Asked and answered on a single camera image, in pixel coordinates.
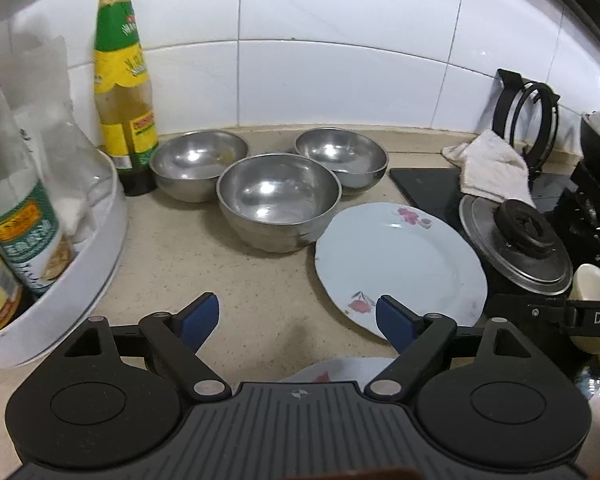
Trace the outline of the white dish towel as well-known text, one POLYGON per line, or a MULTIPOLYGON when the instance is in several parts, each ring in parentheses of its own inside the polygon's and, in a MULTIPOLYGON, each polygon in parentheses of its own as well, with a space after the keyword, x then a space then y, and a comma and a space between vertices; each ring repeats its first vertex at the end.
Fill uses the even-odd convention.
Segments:
POLYGON ((521 154, 492 130, 471 142, 442 148, 441 155, 460 168, 460 192, 495 203, 520 200, 534 207, 529 169, 521 154))

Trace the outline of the purple label fish sauce bottle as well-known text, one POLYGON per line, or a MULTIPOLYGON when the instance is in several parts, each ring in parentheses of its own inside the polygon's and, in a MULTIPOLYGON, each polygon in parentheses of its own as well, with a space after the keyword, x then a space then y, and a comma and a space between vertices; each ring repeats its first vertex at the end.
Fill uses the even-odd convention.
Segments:
POLYGON ((38 297, 53 286, 73 258, 1 86, 0 254, 38 297))

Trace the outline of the black stove top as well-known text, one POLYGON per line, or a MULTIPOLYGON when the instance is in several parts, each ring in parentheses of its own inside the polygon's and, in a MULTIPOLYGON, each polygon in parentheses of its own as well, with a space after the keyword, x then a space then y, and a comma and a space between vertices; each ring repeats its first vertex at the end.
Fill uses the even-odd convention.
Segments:
MULTIPOLYGON (((443 220, 454 230, 462 229, 458 218, 462 198, 458 168, 392 168, 389 177, 412 206, 443 220)), ((541 174, 532 184, 531 196, 536 209, 548 214, 557 206, 562 192, 575 189, 568 176, 541 174)))

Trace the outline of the white two-tier rotating rack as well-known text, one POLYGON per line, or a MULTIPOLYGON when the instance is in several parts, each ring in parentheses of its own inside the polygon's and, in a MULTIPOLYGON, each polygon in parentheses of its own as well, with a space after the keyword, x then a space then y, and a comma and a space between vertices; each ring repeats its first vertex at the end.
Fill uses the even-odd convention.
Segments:
POLYGON ((114 166, 74 119, 65 41, 0 56, 0 370, 95 309, 127 225, 114 166))

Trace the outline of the multicolour floral white plate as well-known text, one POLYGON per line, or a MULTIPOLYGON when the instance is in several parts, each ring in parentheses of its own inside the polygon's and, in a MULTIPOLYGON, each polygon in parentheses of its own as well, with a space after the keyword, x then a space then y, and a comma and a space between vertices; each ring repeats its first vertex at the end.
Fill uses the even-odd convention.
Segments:
POLYGON ((356 382, 364 389, 392 362, 389 358, 333 358, 312 364, 282 382, 356 382))

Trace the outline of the clear plastic bag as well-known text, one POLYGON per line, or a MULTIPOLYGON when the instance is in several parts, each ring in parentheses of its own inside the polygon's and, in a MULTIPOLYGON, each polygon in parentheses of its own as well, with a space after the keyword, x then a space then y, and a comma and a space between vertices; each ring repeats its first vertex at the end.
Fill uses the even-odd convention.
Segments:
POLYGON ((95 234, 112 170, 76 123, 65 39, 0 57, 0 81, 60 226, 76 248, 95 234))

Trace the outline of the green yellow oyster sauce bottle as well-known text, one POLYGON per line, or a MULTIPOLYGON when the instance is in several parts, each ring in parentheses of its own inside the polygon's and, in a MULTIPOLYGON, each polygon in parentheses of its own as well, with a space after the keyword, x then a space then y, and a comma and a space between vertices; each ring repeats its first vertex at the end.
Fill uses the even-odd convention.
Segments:
POLYGON ((127 196, 156 187, 149 163, 158 130, 148 68, 132 0, 98 0, 94 100, 104 151, 127 196))

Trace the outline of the steel bowl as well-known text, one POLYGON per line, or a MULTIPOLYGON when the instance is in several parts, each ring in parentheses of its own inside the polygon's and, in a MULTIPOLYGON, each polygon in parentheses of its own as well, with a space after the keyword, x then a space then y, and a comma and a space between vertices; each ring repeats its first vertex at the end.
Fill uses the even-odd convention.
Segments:
POLYGON ((312 159, 270 153, 226 168, 216 181, 216 195, 243 242, 286 254, 322 236, 337 212, 342 186, 332 170, 312 159))
POLYGON ((360 194, 373 188, 389 166, 388 153, 380 144, 347 129, 306 130, 294 141, 294 149, 299 155, 332 170, 343 194, 360 194))
POLYGON ((193 131, 160 143, 149 168, 160 190, 174 200, 198 204, 214 200, 219 176, 248 154, 248 143, 235 133, 193 131))

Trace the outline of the cream ceramic cup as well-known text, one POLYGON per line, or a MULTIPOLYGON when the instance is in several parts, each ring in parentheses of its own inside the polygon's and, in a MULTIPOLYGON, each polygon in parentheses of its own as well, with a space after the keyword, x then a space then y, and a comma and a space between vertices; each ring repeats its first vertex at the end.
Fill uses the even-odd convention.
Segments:
MULTIPOLYGON (((573 274, 572 300, 583 301, 588 307, 600 304, 600 268, 591 263, 581 264, 573 274)), ((600 337, 572 336, 571 341, 582 351, 600 360, 600 337)))

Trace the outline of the pink flower plate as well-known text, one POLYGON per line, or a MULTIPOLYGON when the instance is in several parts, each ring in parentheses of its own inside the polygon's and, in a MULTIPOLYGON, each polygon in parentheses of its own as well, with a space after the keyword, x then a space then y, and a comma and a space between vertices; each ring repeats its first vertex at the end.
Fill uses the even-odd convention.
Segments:
POLYGON ((401 204, 368 203, 338 212, 316 242, 314 264, 337 309, 379 338, 381 296, 418 315, 442 313, 473 326, 488 292, 466 240, 444 221, 401 204))

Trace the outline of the steel pot lid black knob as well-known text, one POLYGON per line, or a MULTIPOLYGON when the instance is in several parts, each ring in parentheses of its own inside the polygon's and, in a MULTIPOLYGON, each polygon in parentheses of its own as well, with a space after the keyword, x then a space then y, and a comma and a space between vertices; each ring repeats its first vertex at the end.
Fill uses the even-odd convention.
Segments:
POLYGON ((543 296, 559 296, 571 286, 567 249, 534 207, 521 200, 495 203, 465 195, 458 218, 481 259, 509 283, 543 296))

